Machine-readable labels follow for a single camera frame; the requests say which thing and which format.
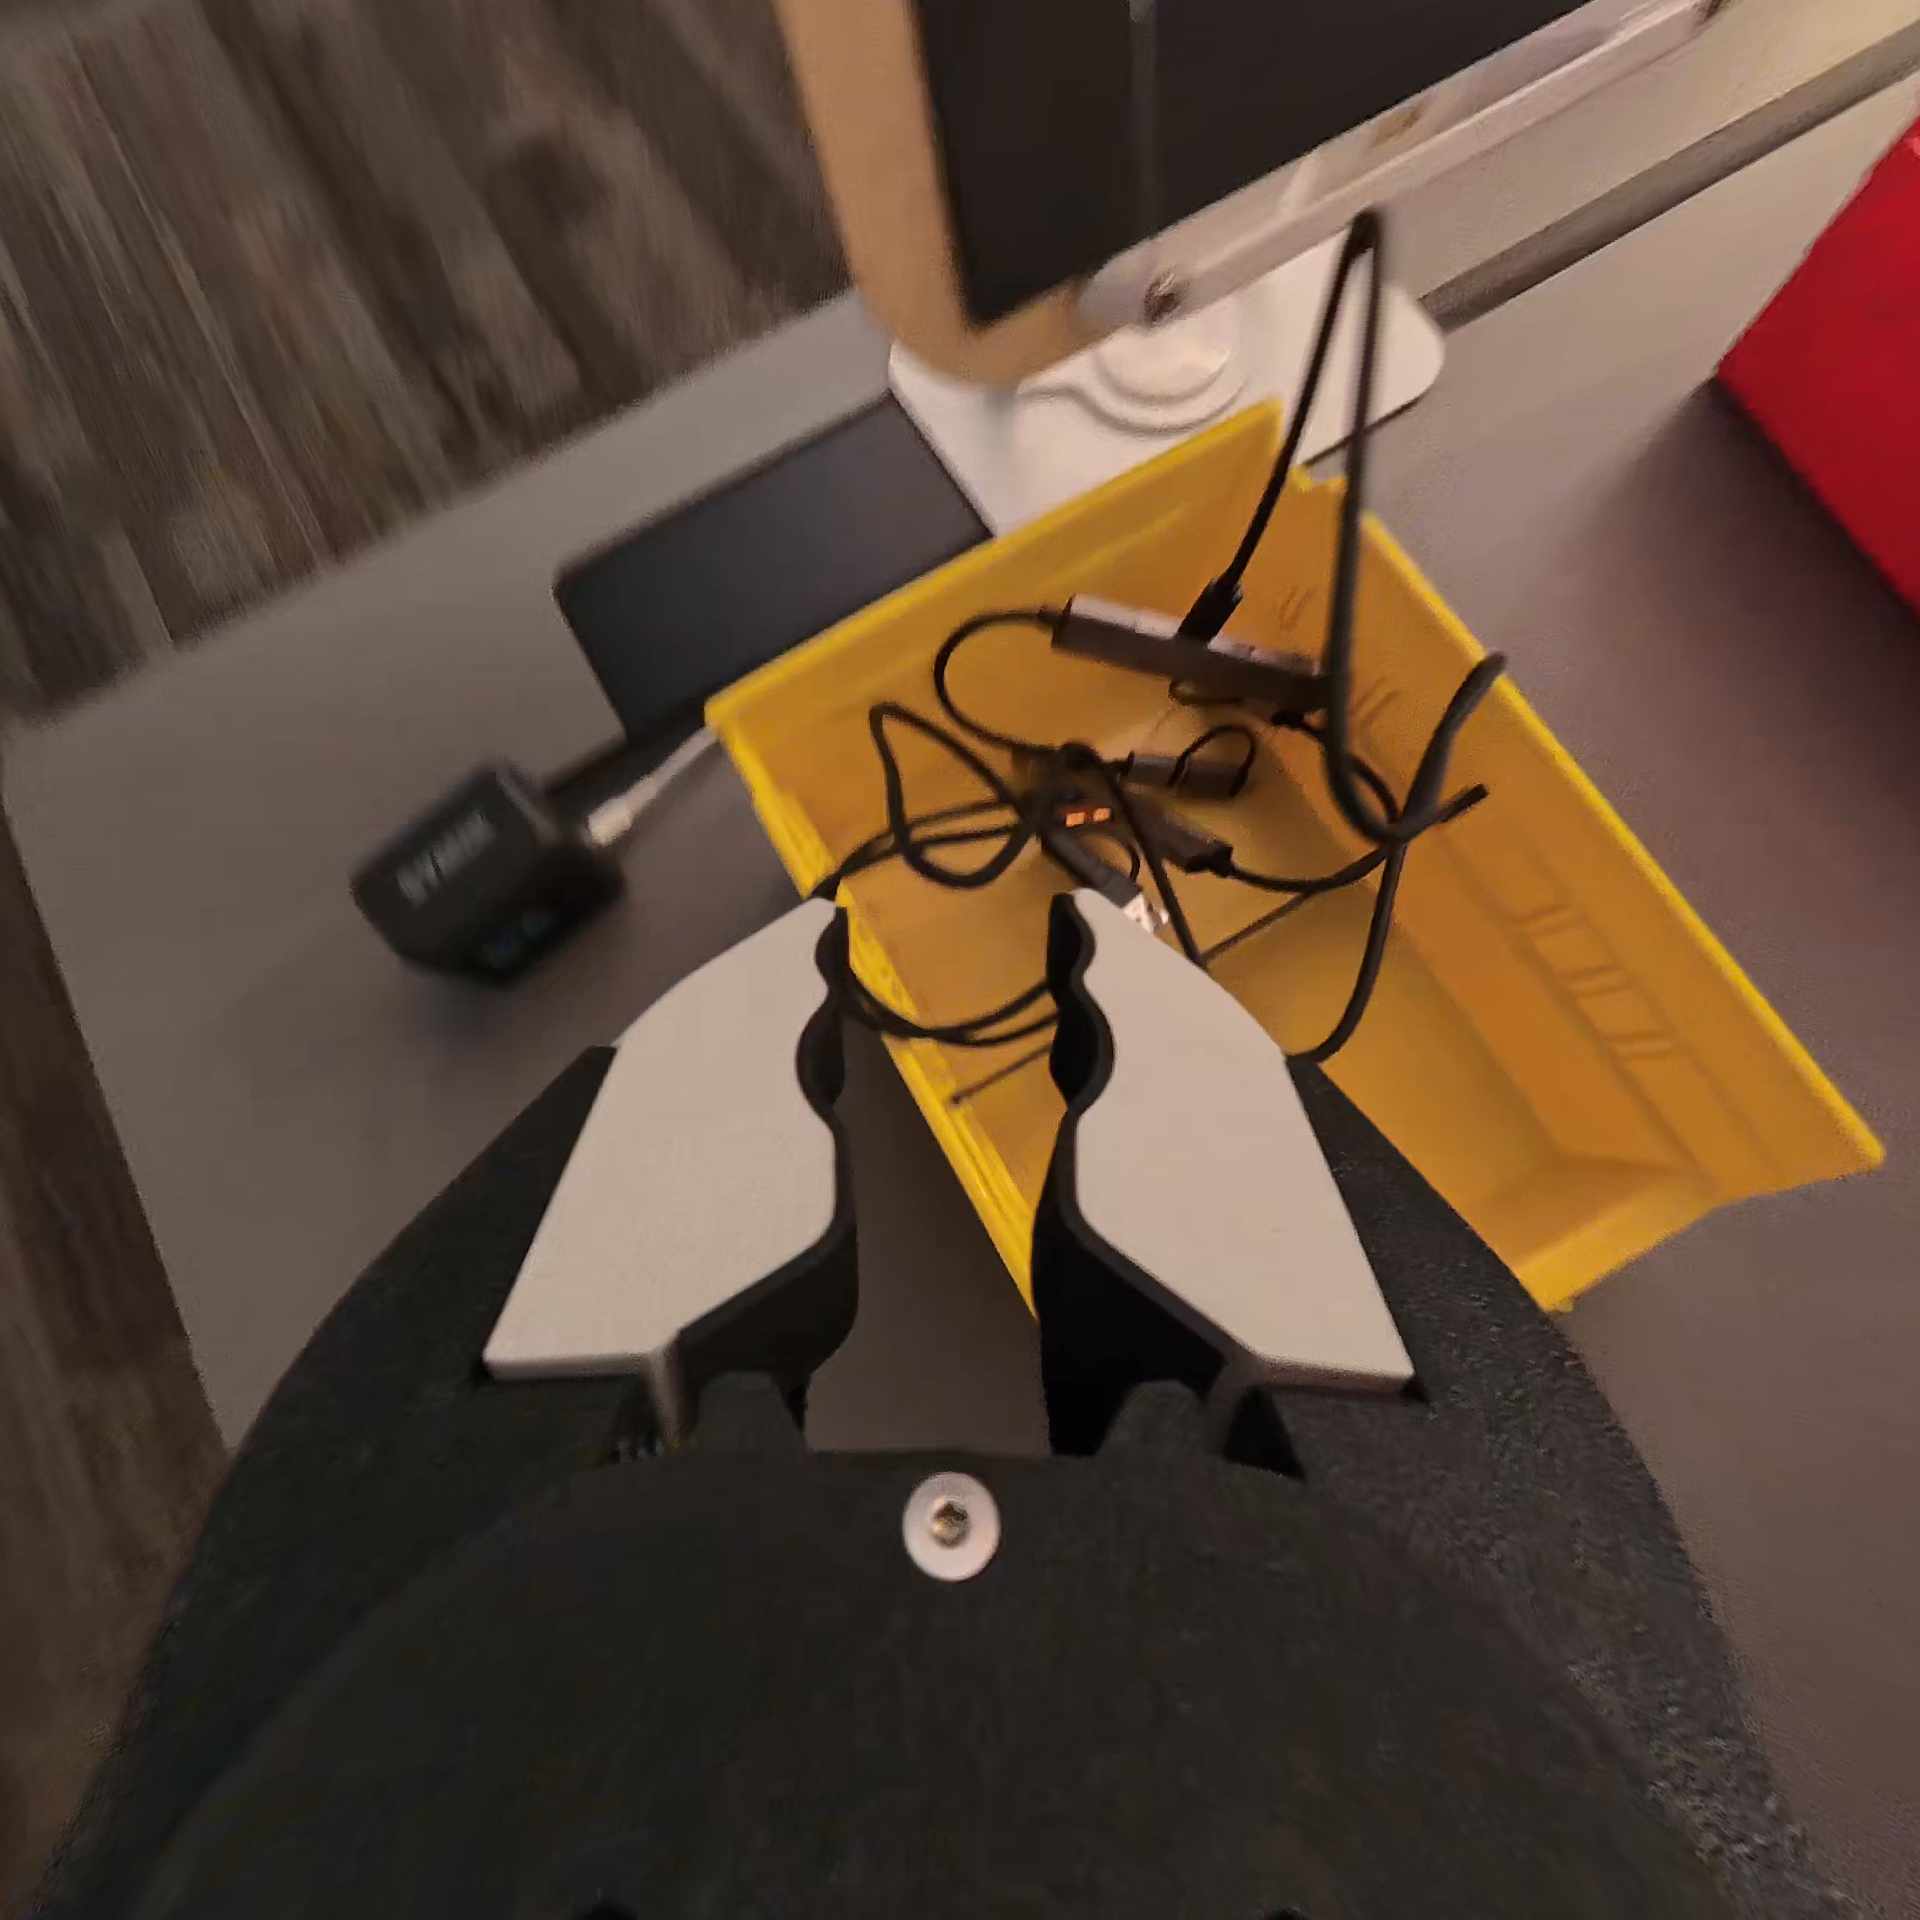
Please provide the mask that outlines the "black object with white print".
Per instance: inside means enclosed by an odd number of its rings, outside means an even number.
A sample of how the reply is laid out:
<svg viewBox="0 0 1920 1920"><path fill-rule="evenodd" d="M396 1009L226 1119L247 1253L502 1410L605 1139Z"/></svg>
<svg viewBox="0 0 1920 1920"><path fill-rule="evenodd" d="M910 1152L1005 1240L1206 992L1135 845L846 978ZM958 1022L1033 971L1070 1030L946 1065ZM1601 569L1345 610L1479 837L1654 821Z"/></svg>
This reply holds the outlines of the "black object with white print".
<svg viewBox="0 0 1920 1920"><path fill-rule="evenodd" d="M508 760L471 770L349 877L402 963L493 985L542 963L622 891L614 855Z"/></svg>

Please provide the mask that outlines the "yellow plastic bin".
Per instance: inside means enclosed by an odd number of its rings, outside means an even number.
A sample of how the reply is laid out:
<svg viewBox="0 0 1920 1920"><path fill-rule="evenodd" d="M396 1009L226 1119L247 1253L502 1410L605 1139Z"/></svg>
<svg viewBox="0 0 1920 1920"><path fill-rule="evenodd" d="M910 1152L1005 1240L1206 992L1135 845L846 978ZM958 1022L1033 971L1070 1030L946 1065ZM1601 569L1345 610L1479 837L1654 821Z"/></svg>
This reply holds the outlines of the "yellow plastic bin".
<svg viewBox="0 0 1920 1920"><path fill-rule="evenodd" d="M1176 617L1223 562L1280 453L1274 402L983 544L724 688L708 723L758 826L809 891L884 826L871 709L898 703L964 737L1008 783L1004 746L936 705L933 657L967 618L1073 593ZM1338 482L1294 478L1229 634L1317 655L1327 626ZM1480 645L1407 553L1362 520L1351 749L1402 799ZM952 699L1041 746L1176 758L1208 727L1253 735L1234 798L1148 789L1234 867L1322 877L1367 856L1305 734L1182 705L1160 675L1056 653L1008 624L964 641ZM1486 799L1413 845L1376 992L1325 1072L1514 1271L1565 1306L1705 1213L1872 1170L1884 1149L1693 906L1506 675L1452 749L1448 799ZM1352 993L1380 879L1280 911L1232 875L1169 875L1214 978L1289 1053ZM1068 872L1034 848L980 891L903 861L849 877L861 979L916 1024L959 1024L1039 983L1049 897ZM999 1258L1028 1297L1028 1246L1062 1102L1041 1035L1001 1047L889 1040L908 1093Z"/></svg>

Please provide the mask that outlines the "white divider foot plate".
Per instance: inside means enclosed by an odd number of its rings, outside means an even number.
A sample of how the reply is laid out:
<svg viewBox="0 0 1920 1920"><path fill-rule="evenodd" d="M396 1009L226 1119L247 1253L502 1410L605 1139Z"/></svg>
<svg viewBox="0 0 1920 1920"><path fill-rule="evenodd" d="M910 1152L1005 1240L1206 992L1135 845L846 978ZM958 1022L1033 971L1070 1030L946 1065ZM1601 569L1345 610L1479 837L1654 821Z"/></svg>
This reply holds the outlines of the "white divider foot plate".
<svg viewBox="0 0 1920 1920"><path fill-rule="evenodd" d="M1333 246L1162 326L1127 326L1005 390L895 345L889 387L994 537L1253 405L1298 405Z"/></svg>

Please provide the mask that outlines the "black flat rectangular pad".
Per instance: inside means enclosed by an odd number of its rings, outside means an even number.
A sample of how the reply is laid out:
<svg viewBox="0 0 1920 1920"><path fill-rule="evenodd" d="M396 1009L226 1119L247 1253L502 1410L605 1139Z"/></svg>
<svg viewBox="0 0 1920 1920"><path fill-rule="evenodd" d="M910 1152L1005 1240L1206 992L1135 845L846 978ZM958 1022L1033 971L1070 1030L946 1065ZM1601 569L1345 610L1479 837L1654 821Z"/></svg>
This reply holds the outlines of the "black flat rectangular pad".
<svg viewBox="0 0 1920 1920"><path fill-rule="evenodd" d="M992 537L892 398L562 569L554 601L631 745Z"/></svg>

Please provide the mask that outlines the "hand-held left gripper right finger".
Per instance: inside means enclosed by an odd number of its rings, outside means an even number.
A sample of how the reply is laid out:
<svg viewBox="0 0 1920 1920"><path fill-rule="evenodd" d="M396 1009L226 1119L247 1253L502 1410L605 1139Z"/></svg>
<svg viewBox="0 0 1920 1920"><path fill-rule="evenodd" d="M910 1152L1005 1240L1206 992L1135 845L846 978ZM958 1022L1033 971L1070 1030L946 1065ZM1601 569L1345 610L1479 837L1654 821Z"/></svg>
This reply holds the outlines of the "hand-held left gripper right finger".
<svg viewBox="0 0 1920 1920"><path fill-rule="evenodd" d="M1281 1047L1090 888L1052 897L1062 1115L1031 1226L1046 1445L1101 1449L1145 1385L1232 1438L1292 1386L1400 1398L1416 1370Z"/></svg>

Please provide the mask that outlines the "black panel on wooden board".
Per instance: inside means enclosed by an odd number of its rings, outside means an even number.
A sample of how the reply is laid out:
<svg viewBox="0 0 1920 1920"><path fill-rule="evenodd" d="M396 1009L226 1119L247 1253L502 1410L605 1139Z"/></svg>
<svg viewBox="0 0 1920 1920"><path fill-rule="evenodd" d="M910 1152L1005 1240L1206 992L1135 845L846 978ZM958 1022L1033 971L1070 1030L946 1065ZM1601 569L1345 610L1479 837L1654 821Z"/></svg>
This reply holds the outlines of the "black panel on wooden board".
<svg viewBox="0 0 1920 1920"><path fill-rule="evenodd" d="M857 291L983 387L1080 351L1079 280L1548 30L1565 1L786 1Z"/></svg>

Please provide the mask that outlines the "red plastic bin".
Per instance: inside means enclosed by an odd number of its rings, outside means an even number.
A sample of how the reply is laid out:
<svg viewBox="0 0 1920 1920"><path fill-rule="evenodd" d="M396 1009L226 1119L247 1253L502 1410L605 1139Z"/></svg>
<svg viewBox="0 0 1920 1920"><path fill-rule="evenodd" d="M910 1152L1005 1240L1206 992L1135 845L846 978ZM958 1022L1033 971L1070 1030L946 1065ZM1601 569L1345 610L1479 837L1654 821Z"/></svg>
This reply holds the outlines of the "red plastic bin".
<svg viewBox="0 0 1920 1920"><path fill-rule="evenodd" d="M1716 383L1918 610L1918 125L1720 357Z"/></svg>

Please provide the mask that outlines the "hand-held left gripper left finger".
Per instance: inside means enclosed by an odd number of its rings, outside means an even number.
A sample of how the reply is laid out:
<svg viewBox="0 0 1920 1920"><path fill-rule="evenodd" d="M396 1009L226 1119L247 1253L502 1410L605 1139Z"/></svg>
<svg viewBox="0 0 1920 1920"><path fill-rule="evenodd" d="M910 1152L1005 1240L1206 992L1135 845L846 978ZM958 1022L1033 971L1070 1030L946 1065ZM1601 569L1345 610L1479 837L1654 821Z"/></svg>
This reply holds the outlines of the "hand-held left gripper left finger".
<svg viewBox="0 0 1920 1920"><path fill-rule="evenodd" d="M666 1447L722 1375L766 1375L805 1418L857 1319L846 968L846 911L805 899L626 1026L481 1349L489 1378L638 1381Z"/></svg>

